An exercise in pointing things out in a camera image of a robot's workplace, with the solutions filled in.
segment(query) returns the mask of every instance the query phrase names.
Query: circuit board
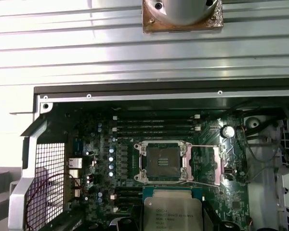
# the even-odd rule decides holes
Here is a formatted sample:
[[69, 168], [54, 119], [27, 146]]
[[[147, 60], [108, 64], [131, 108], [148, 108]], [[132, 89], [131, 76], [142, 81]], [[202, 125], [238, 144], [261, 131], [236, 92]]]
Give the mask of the circuit board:
[[[231, 139], [221, 135], [225, 126], [239, 128], [243, 118], [205, 119], [219, 113], [190, 109], [84, 113], [71, 140], [72, 155], [86, 160], [79, 177], [89, 193], [85, 199], [78, 194], [86, 219], [107, 226], [114, 218], [128, 216], [133, 205], [142, 203], [146, 185], [193, 186], [202, 188], [203, 199], [222, 220], [247, 231], [247, 162], [241, 130], [236, 129]], [[186, 160], [180, 159], [182, 144], [190, 147], [188, 176], [182, 172]]]

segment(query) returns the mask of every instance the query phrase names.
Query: black capacitor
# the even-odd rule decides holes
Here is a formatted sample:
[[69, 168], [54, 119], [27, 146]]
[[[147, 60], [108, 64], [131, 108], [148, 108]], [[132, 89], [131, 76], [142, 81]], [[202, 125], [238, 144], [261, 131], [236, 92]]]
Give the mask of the black capacitor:
[[94, 223], [88, 227], [88, 231], [103, 231], [103, 226], [98, 223]]
[[92, 180], [93, 179], [93, 174], [87, 175], [86, 179], [87, 180]]
[[241, 231], [241, 228], [237, 224], [231, 221], [222, 221], [219, 224], [219, 230], [220, 231]]
[[91, 182], [93, 182], [93, 178], [87, 180], [86, 182], [87, 182], [87, 184], [90, 184]]

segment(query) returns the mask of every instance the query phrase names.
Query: metal bracket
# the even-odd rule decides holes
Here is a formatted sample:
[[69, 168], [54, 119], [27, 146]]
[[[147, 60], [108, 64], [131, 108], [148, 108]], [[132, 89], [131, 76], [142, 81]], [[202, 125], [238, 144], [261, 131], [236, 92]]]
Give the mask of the metal bracket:
[[[142, 156], [146, 156], [146, 149], [150, 143], [175, 143], [180, 147], [180, 157], [182, 158], [181, 177], [179, 181], [149, 181], [146, 176], [146, 170], [141, 169]], [[136, 150], [139, 150], [139, 174], [134, 176], [134, 179], [143, 184], [176, 184], [186, 180], [193, 180], [192, 168], [189, 161], [192, 157], [192, 144], [185, 141], [169, 140], [169, 141], [143, 141], [134, 145]]]

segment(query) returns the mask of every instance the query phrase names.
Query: capacitor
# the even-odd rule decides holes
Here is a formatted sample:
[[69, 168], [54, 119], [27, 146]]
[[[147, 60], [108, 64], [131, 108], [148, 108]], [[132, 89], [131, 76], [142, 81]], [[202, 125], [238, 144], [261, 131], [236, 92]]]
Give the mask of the capacitor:
[[93, 174], [87, 175], [87, 180], [92, 180], [93, 179]]
[[94, 230], [94, 231], [96, 231], [96, 230], [102, 230], [102, 229], [100, 229], [99, 224], [94, 223], [93, 225], [89, 226], [89, 230]]
[[113, 164], [110, 164], [110, 165], [109, 165], [109, 169], [110, 169], [110, 170], [113, 170], [114, 168], [115, 168], [115, 166], [114, 166]]
[[93, 181], [93, 178], [92, 179], [88, 179], [87, 180], [87, 184], [90, 184], [92, 181]]
[[225, 126], [221, 130], [221, 136], [227, 139], [233, 138], [235, 133], [235, 129], [231, 126]]

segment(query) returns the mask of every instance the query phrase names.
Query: aluminum panel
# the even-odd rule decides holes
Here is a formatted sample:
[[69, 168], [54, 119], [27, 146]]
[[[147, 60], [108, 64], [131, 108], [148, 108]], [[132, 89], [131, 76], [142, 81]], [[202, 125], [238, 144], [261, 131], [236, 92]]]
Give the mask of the aluminum panel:
[[223, 11], [221, 31], [145, 35], [141, 1], [1, 0], [0, 85], [289, 77], [289, 1]]

